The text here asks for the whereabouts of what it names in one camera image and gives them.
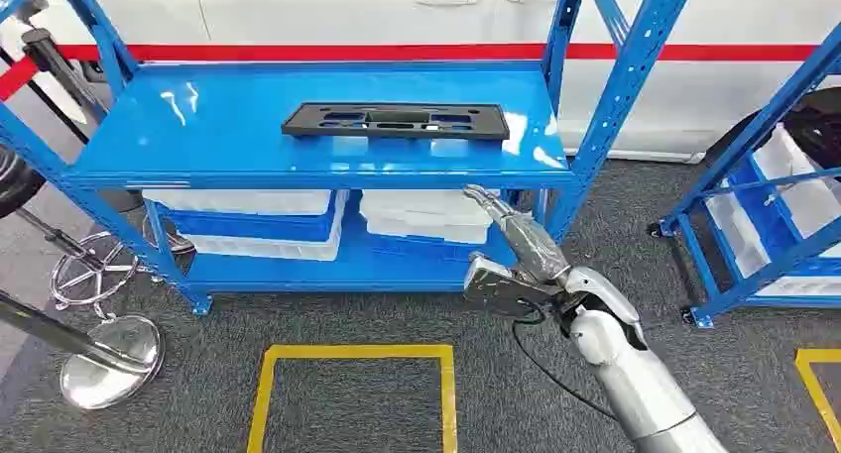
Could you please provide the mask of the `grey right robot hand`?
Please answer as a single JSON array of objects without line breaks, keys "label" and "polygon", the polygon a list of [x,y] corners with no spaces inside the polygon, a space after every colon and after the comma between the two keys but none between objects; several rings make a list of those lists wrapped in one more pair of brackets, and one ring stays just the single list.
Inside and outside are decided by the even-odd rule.
[{"label": "grey right robot hand", "polygon": [[462,191],[498,225],[522,271],[537,283],[565,282],[571,265],[541,224],[483,186],[467,184]]}]

